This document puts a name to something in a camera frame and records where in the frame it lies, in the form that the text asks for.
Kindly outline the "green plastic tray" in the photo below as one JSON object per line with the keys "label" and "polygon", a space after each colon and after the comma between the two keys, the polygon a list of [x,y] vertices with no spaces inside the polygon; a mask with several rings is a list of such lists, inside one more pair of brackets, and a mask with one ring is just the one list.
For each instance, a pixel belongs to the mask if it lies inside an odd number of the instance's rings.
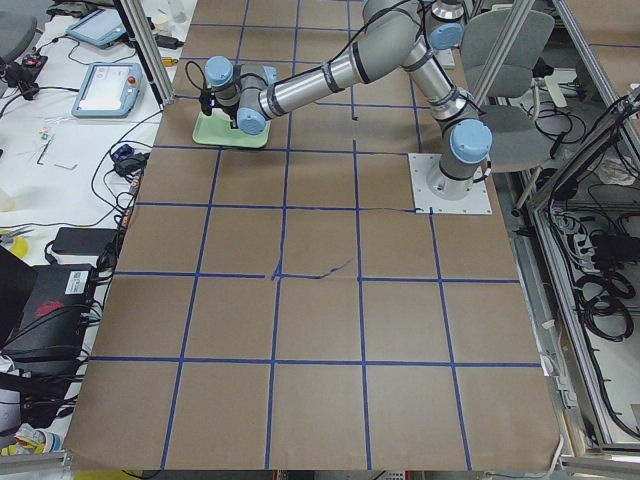
{"label": "green plastic tray", "polygon": [[258,135],[246,134],[239,128],[233,128],[226,114],[215,111],[211,116],[198,114],[192,139],[200,145],[258,149],[267,144],[269,131],[270,124],[267,124]]}

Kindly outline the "teach pendant with red button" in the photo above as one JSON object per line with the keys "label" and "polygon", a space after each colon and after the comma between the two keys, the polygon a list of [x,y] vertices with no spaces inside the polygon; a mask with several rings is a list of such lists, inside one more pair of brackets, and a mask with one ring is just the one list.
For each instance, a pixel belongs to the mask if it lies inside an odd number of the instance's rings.
{"label": "teach pendant with red button", "polygon": [[138,63],[89,65],[71,109],[76,118],[124,118],[134,107],[142,83]]}

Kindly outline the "upper teach pendant tablet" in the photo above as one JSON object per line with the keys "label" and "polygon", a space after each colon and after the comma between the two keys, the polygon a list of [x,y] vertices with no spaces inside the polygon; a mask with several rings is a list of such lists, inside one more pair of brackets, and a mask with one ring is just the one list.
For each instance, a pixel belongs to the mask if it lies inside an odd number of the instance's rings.
{"label": "upper teach pendant tablet", "polygon": [[66,35],[101,49],[108,48],[126,34],[119,13],[114,9],[98,9],[72,24]]}

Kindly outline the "black power adapter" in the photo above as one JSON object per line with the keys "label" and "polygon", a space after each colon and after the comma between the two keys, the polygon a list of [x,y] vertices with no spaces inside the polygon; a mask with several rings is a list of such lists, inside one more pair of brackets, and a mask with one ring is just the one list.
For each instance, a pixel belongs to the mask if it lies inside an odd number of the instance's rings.
{"label": "black power adapter", "polygon": [[51,250],[59,255],[98,256],[115,237],[115,229],[61,227]]}

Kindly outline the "black computer case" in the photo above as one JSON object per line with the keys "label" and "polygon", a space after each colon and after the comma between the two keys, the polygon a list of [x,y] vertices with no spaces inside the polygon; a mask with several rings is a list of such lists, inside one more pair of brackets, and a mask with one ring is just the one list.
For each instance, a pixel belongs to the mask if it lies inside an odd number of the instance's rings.
{"label": "black computer case", "polygon": [[1,353],[36,376],[72,376],[86,358],[87,328],[99,321],[99,275],[89,264],[37,266],[34,291]]}

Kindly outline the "grey chair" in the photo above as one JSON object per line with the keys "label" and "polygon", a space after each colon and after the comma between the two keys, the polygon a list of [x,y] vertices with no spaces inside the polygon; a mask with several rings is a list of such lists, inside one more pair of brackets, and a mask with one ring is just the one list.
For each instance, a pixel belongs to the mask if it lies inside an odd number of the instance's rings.
{"label": "grey chair", "polygon": [[[464,30],[460,55],[469,88],[474,88],[490,51],[508,18],[508,11],[492,10],[469,21]],[[554,27],[553,18],[531,10],[511,50],[489,88],[490,97],[516,99],[532,87],[533,69]],[[489,153],[494,173],[533,170],[518,203],[521,208],[531,192],[542,165],[550,158],[551,145],[536,128],[534,119],[522,108],[485,105],[481,120],[489,127],[493,143]]]}

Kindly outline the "aluminium frame post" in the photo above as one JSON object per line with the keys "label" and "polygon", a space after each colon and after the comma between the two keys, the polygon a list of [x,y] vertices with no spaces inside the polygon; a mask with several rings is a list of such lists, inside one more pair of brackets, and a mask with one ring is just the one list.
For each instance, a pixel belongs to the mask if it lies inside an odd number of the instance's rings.
{"label": "aluminium frame post", "polygon": [[173,103],[175,91],[162,63],[149,21],[138,0],[114,0],[114,7],[138,55],[156,102],[162,108]]}

